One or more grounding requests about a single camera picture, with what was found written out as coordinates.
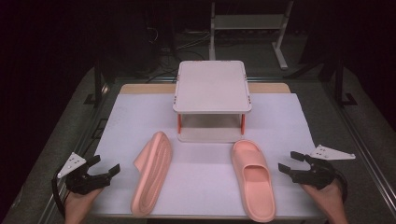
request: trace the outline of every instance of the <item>slipper strap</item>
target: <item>slipper strap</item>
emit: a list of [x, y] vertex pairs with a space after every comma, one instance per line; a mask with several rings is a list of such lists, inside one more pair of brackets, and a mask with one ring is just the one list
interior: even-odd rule
[[236, 150], [233, 154], [236, 164], [239, 169], [244, 169], [247, 166], [257, 165], [267, 169], [267, 163], [260, 151], [254, 150]]
[[143, 172], [143, 168], [147, 162], [147, 159], [149, 157], [150, 150], [149, 148], [151, 147], [151, 140], [149, 140], [145, 147], [140, 151], [139, 155], [136, 157], [134, 160], [134, 166], [137, 168], [139, 173]]

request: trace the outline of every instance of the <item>pink slide sandal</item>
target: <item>pink slide sandal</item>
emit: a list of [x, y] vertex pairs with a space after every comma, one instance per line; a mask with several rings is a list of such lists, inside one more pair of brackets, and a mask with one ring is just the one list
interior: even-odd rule
[[146, 216], [154, 208], [171, 160], [172, 148], [168, 137], [163, 132], [155, 133], [134, 160], [134, 165], [140, 172], [131, 202], [131, 211], [135, 217]]
[[233, 168], [239, 183], [247, 216], [257, 222], [269, 222], [276, 213], [271, 174], [260, 148], [252, 141], [233, 145]]

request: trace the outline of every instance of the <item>pink slipper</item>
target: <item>pink slipper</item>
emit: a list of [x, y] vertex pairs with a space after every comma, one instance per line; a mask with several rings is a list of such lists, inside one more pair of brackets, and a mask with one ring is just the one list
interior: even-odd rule
[[276, 213], [271, 175], [260, 148], [252, 141], [233, 145], [233, 168], [238, 178], [247, 215], [257, 222], [269, 222]]
[[134, 216], [143, 217], [154, 208], [171, 160], [172, 148], [168, 137], [163, 132], [155, 133], [134, 160], [134, 165], [140, 172], [131, 202]]

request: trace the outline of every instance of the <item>white metal stand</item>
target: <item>white metal stand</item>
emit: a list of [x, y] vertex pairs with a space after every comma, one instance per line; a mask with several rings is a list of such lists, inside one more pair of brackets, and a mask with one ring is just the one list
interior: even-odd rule
[[284, 14], [271, 15], [216, 15], [215, 3], [212, 3], [211, 24], [210, 24], [210, 45], [209, 45], [209, 60], [216, 60], [215, 52], [215, 32], [216, 30], [243, 30], [243, 29], [258, 29], [258, 30], [279, 30], [279, 36], [276, 42], [273, 42], [274, 52], [277, 61], [282, 70], [288, 69], [285, 58], [283, 57], [280, 46], [282, 44], [283, 36], [285, 35], [286, 27], [288, 26], [289, 16], [294, 1], [290, 0]]
[[173, 105], [180, 141], [234, 143], [244, 135], [251, 107], [242, 62], [180, 63]]

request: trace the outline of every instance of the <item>white table surface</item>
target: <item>white table surface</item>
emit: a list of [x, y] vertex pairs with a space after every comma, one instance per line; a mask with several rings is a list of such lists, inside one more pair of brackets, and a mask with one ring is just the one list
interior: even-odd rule
[[[315, 149], [297, 95], [251, 93], [245, 138], [263, 151], [272, 175], [276, 218], [323, 217], [310, 197], [288, 175], [277, 170], [283, 163], [308, 170], [306, 162], [290, 158], [292, 150]], [[101, 161], [90, 169], [102, 174], [117, 163], [113, 177], [96, 199], [92, 213], [132, 217], [130, 204], [139, 173], [133, 161], [151, 136], [163, 131], [174, 155], [159, 199], [148, 217], [247, 218], [231, 161], [233, 144], [182, 143], [177, 140], [174, 94], [120, 94], [96, 150]]]

